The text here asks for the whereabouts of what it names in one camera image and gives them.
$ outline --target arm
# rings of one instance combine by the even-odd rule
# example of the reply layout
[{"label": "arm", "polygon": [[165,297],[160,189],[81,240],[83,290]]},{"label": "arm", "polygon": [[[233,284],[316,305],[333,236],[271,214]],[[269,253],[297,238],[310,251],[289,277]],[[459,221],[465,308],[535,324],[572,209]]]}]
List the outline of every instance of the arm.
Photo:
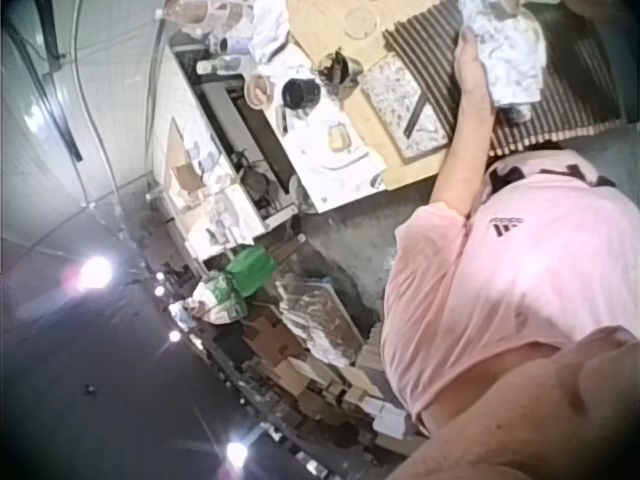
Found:
[{"label": "arm", "polygon": [[476,39],[467,28],[460,33],[455,70],[462,92],[458,124],[430,203],[444,202],[466,217],[482,183],[495,118]]}]

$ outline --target green bag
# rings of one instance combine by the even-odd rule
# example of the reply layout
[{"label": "green bag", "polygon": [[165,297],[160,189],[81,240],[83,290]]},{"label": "green bag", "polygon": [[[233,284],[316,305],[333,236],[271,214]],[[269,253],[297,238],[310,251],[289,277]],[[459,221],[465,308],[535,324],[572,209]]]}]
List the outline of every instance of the green bag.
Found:
[{"label": "green bag", "polygon": [[249,247],[234,258],[226,271],[243,297],[253,295],[276,271],[276,261],[262,247]]}]

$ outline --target hand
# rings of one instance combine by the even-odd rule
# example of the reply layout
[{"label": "hand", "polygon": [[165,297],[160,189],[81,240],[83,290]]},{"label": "hand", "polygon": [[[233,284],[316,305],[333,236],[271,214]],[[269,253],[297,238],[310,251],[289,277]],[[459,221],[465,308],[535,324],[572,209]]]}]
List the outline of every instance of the hand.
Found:
[{"label": "hand", "polygon": [[487,73],[478,57],[476,36],[469,27],[462,27],[455,53],[456,79],[460,85],[463,103],[474,108],[492,110]]}]

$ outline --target concrete floor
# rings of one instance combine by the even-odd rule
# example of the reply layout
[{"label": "concrete floor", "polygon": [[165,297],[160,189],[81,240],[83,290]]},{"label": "concrete floor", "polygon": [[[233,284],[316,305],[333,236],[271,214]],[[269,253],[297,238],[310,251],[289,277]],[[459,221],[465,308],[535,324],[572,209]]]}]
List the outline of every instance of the concrete floor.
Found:
[{"label": "concrete floor", "polygon": [[[640,202],[638,125],[563,142],[591,161],[636,205]],[[427,203],[435,178],[383,192],[322,215],[302,219],[307,245],[296,263],[300,273],[336,280],[358,327],[381,319],[381,299],[396,254],[395,229]]]}]

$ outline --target wooden table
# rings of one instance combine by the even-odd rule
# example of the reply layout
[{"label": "wooden table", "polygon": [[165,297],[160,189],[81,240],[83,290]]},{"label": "wooden table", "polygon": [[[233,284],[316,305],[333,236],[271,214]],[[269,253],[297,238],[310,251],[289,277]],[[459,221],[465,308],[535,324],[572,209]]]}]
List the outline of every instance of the wooden table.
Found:
[{"label": "wooden table", "polygon": [[[342,48],[345,55],[362,62],[365,70],[388,52],[382,32],[396,22],[406,20],[439,0],[288,0],[291,33],[296,42],[317,65],[327,53]],[[378,16],[376,31],[365,40],[353,40],[345,34],[345,15],[354,8],[367,7]],[[344,110],[364,143],[384,159],[387,170],[384,183],[389,190],[435,175],[446,150],[405,164],[384,123],[365,94],[358,88],[344,102]]]}]

